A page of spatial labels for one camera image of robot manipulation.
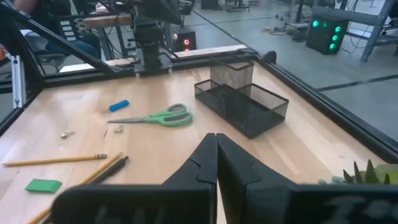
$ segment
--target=scissor blade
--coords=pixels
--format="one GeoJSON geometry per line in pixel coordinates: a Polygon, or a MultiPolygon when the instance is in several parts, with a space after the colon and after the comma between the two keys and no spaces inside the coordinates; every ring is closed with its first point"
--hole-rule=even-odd
{"type": "Polygon", "coordinates": [[[123,119],[114,119],[108,121],[108,123],[141,123],[147,122],[147,117],[139,117],[139,118],[123,118],[123,119]]]}

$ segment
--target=black box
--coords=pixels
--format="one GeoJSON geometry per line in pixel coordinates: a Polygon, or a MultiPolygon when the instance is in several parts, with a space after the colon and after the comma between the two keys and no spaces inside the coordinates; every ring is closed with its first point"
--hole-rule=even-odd
{"type": "Polygon", "coordinates": [[[196,33],[189,26],[178,28],[176,35],[177,38],[174,40],[174,49],[176,52],[197,49],[196,33]]]}
{"type": "Polygon", "coordinates": [[[249,139],[285,119],[289,101],[252,82],[253,63],[211,67],[211,79],[195,84],[195,98],[249,139]]]}
{"type": "Polygon", "coordinates": [[[306,46],[323,55],[336,54],[346,34],[348,22],[333,16],[314,15],[306,46]]]}

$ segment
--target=green led light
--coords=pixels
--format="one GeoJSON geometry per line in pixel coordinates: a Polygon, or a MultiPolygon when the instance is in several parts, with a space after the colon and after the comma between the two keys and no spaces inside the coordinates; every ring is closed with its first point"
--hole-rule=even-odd
{"type": "Polygon", "coordinates": [[[313,26],[313,27],[317,27],[318,25],[319,25],[319,22],[318,22],[318,21],[313,21],[313,22],[312,22],[312,26],[313,26]]]}

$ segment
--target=green scissors handle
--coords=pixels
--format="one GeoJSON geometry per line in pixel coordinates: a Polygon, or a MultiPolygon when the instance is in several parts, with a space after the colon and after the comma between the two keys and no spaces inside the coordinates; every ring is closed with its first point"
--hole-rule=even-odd
{"type": "Polygon", "coordinates": [[[187,106],[183,105],[182,103],[177,103],[172,106],[169,106],[166,110],[162,110],[156,113],[152,113],[148,115],[148,117],[159,117],[159,116],[168,116],[172,114],[179,114],[187,111],[187,106]]]}
{"type": "Polygon", "coordinates": [[[189,124],[192,122],[193,115],[191,112],[184,112],[179,114],[172,114],[168,116],[154,116],[148,117],[148,123],[158,123],[166,127],[177,127],[189,124]]]}

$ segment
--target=wire mesh desk organizer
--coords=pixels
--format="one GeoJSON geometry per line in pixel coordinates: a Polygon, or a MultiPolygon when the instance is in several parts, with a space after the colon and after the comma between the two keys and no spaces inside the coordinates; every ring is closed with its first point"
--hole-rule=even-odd
{"type": "Polygon", "coordinates": [[[212,58],[210,79],[195,84],[195,98],[249,139],[285,120],[289,100],[252,83],[254,64],[212,58]]]}

